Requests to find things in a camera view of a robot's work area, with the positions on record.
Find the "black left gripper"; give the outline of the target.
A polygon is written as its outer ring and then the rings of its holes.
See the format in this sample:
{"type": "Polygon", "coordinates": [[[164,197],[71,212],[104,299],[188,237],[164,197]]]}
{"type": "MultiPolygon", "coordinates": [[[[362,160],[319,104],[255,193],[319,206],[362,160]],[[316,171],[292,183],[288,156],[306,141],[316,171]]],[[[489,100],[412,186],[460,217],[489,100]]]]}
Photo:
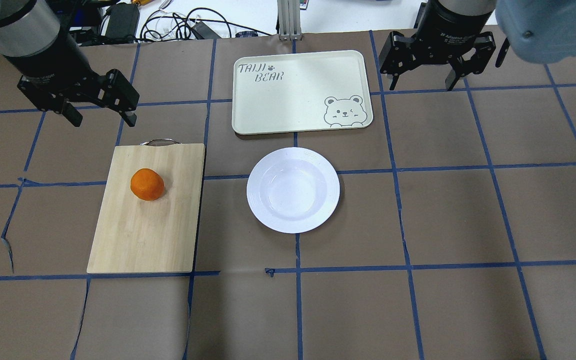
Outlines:
{"type": "Polygon", "coordinates": [[[137,124],[140,94],[116,68],[97,73],[73,39],[55,39],[36,54],[7,55],[21,73],[17,88],[39,111],[54,112],[80,127],[83,116],[74,103],[111,109],[129,127],[137,124]]]}

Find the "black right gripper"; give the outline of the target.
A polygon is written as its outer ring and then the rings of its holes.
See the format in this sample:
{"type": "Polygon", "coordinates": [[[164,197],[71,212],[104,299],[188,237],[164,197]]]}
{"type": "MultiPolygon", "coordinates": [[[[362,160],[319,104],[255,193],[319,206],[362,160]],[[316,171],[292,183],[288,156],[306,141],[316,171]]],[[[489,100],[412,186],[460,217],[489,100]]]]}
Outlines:
{"type": "Polygon", "coordinates": [[[415,39],[392,30],[379,53],[379,72],[391,80],[389,90],[396,88],[402,74],[420,66],[418,60],[448,61],[451,70],[445,79],[446,91],[452,91],[467,75],[480,75],[496,50],[493,32],[480,34],[488,20],[487,2],[427,2],[415,39]],[[473,55],[464,60],[462,55],[472,47],[473,55]]]}

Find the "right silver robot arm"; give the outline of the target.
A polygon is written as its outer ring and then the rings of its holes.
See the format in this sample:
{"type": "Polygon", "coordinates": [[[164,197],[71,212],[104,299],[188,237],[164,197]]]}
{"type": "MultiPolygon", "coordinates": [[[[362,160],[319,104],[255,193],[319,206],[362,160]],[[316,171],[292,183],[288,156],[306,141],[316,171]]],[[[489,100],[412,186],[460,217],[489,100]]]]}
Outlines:
{"type": "Polygon", "coordinates": [[[399,77],[420,66],[450,65],[445,88],[480,75],[495,51],[500,68],[512,49],[523,61],[553,64],[576,57],[576,0],[429,0],[416,32],[393,30],[378,55],[380,73],[399,77]]]}

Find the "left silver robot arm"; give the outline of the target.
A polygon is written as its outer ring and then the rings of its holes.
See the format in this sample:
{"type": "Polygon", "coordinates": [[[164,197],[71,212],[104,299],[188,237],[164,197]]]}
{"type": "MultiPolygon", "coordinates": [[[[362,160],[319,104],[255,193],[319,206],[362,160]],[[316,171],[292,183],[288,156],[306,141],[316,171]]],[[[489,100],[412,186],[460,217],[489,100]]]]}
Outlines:
{"type": "Polygon", "coordinates": [[[118,69],[96,73],[45,0],[0,0],[0,54],[21,73],[17,88],[38,110],[78,127],[74,103],[91,103],[137,123],[137,90],[118,69]]]}

